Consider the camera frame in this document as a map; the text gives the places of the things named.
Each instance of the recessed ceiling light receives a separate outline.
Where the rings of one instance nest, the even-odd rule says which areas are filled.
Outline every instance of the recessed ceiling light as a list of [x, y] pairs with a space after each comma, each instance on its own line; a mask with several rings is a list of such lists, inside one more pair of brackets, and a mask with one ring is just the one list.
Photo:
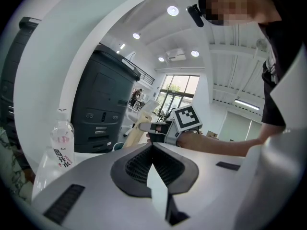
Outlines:
[[252, 105], [252, 104], [249, 104], [249, 103], [247, 103], [247, 102], [243, 102], [243, 101], [240, 101], [240, 100], [238, 100], [238, 99], [235, 99], [235, 102], [240, 103], [240, 104], [245, 105], [245, 106], [248, 106], [248, 107], [250, 107], [250, 108], [259, 110], [259, 107], [255, 106], [255, 105]]
[[139, 38], [140, 38], [140, 35], [137, 34], [137, 33], [134, 33], [134, 34], [133, 34], [133, 37], [134, 37], [135, 39], [139, 39]]
[[194, 57], [198, 57], [200, 55], [200, 53], [198, 51], [196, 51], [196, 50], [193, 50], [191, 52], [191, 55], [193, 55]]
[[170, 7], [168, 7], [167, 12], [168, 12], [168, 14], [171, 15], [171, 16], [176, 16], [176, 15], [179, 14], [179, 10], [178, 10], [178, 8], [176, 8], [175, 6], [170, 6]]

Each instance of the water bottle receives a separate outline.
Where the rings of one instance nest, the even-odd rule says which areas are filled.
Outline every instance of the water bottle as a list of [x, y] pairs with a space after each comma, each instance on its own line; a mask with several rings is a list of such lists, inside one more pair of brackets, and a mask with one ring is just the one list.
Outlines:
[[69, 112], [66, 109], [58, 109], [57, 121], [50, 133], [53, 149], [52, 159], [57, 163], [63, 173], [76, 165], [74, 155], [74, 129], [68, 119]]

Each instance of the chair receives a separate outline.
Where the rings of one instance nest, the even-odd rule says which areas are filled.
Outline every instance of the chair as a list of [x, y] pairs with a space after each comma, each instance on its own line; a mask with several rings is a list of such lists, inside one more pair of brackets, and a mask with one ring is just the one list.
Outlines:
[[141, 117], [141, 112], [152, 113], [158, 105], [158, 102], [149, 100], [139, 112], [128, 106], [126, 110], [126, 118], [133, 122], [133, 126], [124, 134], [124, 137], [126, 137], [132, 131], [135, 123]]

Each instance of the person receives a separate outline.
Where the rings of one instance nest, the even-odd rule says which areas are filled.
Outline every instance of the person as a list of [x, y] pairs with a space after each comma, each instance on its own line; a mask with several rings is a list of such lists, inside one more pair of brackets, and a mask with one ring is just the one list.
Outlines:
[[192, 132], [180, 135], [177, 144], [183, 148], [208, 153], [246, 156], [249, 148], [285, 129], [285, 122], [270, 92], [283, 78], [302, 43], [306, 44], [303, 18], [304, 0], [199, 0], [203, 17], [215, 25], [257, 22], [270, 42], [271, 57], [263, 64], [265, 105], [262, 126], [257, 139], [225, 142]]
[[134, 107], [138, 97], [140, 97], [141, 93], [142, 93], [142, 89], [136, 90], [133, 94], [132, 94], [132, 100], [130, 103], [130, 106]]

